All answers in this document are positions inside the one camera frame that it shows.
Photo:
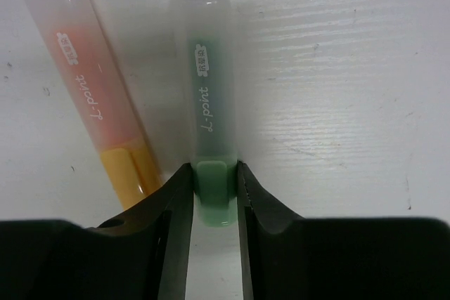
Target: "marker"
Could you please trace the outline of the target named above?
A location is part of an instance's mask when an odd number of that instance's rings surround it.
[[[231,4],[172,0],[171,12],[200,217],[209,226],[227,226],[237,218]]]
[[[25,0],[125,209],[161,186],[160,171],[90,0]]]

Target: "green highlighter body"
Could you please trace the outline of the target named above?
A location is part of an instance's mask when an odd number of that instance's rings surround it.
[[[237,218],[231,4],[172,0],[171,11],[199,215],[208,226],[227,226]]]

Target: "mint green tip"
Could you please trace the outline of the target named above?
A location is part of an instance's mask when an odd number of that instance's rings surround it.
[[[206,226],[231,225],[238,218],[236,163],[201,161],[193,164],[198,214]]]

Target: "highlighter cap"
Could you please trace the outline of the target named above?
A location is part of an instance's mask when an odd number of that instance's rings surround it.
[[[236,219],[236,142],[230,0],[171,0],[191,130],[199,214],[209,226]]]
[[[141,146],[138,120],[90,0],[25,3],[97,151]]]
[[[25,0],[36,26],[43,36],[56,27],[80,27],[96,24],[90,0]]]

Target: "pink highlighter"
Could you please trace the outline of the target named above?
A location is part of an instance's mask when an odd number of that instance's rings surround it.
[[[90,0],[25,0],[125,209],[161,186]]]

